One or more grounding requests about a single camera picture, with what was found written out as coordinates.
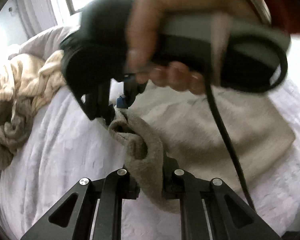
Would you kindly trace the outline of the right hand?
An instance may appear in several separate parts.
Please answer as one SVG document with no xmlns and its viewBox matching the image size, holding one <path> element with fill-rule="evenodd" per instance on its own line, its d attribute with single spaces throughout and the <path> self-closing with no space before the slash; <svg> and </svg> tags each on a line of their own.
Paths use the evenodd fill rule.
<svg viewBox="0 0 300 240">
<path fill-rule="evenodd" d="M 154 66 L 147 73 L 139 71 L 155 50 L 161 20 L 173 11 L 220 11 L 255 22 L 258 16 L 247 0 L 138 0 L 134 3 L 127 26 L 127 61 L 130 69 L 136 73 L 136 82 L 143 84 L 151 80 L 159 87 L 169 86 L 180 92 L 188 90 L 196 95 L 204 94 L 202 75 L 189 71 L 180 62 L 171 62 L 166 67 Z"/>
</svg>

